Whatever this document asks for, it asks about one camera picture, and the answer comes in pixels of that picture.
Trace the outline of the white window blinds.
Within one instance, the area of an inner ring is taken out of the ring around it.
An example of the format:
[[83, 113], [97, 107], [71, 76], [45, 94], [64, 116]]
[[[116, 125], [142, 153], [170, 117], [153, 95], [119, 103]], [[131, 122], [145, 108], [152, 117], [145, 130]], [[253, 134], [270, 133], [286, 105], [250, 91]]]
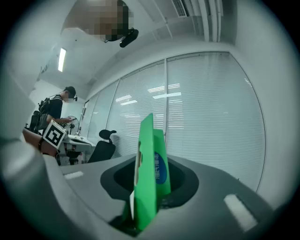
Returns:
[[257, 190], [265, 158], [259, 101], [228, 52], [177, 56], [140, 68], [102, 89], [87, 137], [115, 130], [114, 157], [136, 152], [140, 123], [149, 114], [164, 132], [167, 153], [221, 169]]

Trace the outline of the white desk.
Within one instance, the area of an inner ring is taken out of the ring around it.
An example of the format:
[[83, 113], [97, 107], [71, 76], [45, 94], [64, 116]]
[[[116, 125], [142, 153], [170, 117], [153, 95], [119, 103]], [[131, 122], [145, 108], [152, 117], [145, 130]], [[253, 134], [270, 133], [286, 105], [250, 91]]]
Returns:
[[59, 148], [60, 165], [85, 164], [92, 155], [96, 145], [86, 137], [67, 135]]

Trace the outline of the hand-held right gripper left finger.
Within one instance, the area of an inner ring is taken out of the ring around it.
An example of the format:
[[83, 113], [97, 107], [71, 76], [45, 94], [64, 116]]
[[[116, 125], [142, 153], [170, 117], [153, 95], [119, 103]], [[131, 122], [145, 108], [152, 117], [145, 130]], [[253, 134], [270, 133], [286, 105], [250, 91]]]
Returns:
[[100, 183], [104, 163], [58, 166], [44, 156], [47, 177], [60, 209], [75, 225], [79, 240], [134, 240], [110, 225], [121, 216], [124, 200], [113, 199]]

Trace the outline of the standing fan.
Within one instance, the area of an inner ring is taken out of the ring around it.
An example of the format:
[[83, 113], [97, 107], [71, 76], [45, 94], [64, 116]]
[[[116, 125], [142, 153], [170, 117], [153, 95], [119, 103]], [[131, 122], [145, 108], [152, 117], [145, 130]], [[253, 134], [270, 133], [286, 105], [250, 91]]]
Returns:
[[66, 123], [64, 126], [64, 130], [69, 135], [76, 135], [79, 131], [79, 120], [75, 116], [69, 116], [69, 118], [72, 120], [70, 123]]

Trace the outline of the green packet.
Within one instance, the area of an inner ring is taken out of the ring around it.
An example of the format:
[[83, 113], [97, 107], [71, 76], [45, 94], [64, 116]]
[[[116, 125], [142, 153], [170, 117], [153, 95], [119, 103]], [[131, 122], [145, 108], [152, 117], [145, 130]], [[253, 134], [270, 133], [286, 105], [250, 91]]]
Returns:
[[134, 190], [129, 206], [134, 228], [143, 231], [158, 213], [158, 201], [171, 193], [164, 132], [154, 128], [150, 113], [140, 124]]

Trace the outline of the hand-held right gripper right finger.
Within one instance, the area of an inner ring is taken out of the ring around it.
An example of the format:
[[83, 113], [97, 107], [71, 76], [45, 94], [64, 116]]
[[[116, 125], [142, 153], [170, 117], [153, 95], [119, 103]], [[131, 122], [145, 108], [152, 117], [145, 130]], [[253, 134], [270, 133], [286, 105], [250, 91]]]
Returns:
[[146, 240], [257, 240], [273, 210], [223, 170], [168, 156], [172, 192], [145, 229]]

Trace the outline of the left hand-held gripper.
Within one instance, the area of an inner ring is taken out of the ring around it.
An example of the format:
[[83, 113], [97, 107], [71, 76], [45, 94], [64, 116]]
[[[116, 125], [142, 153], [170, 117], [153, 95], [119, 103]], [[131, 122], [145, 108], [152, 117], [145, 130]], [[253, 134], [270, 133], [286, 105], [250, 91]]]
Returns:
[[43, 134], [43, 139], [58, 150], [66, 135], [64, 128], [51, 120]]

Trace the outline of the ceiling air vent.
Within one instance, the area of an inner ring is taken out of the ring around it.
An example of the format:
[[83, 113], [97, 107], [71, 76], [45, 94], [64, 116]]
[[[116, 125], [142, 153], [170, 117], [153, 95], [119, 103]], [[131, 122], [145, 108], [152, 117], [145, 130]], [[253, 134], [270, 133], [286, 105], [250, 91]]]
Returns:
[[189, 17], [188, 10], [183, 0], [171, 0], [179, 18]]

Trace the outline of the person's left forearm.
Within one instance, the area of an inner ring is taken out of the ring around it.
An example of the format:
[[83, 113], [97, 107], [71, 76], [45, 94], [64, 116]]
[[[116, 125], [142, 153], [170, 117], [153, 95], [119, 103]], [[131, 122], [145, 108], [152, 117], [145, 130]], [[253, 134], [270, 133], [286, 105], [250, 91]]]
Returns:
[[23, 129], [22, 134], [27, 143], [34, 146], [42, 154], [56, 157], [57, 149], [46, 142], [41, 135], [35, 134], [27, 129]]

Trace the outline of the black office chair with headrest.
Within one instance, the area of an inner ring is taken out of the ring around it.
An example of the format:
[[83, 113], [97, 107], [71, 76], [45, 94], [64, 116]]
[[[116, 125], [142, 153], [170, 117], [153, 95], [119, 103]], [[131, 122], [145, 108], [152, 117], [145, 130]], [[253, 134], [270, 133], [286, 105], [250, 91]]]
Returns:
[[117, 133], [117, 131], [109, 131], [107, 129], [103, 129], [99, 132], [99, 137], [102, 138], [103, 141], [98, 141], [87, 163], [94, 163], [111, 159], [116, 149], [116, 146], [111, 140], [111, 135], [115, 133]]

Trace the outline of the long ceiling light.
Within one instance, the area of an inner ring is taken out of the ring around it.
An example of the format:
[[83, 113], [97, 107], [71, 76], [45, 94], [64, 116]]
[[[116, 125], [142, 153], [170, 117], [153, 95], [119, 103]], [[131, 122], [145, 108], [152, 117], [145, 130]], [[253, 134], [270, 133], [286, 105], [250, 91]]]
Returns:
[[63, 66], [64, 66], [64, 60], [65, 60], [66, 52], [67, 52], [66, 49], [64, 49], [64, 48], [60, 49], [59, 61], [58, 61], [58, 70], [60, 72], [63, 72]]

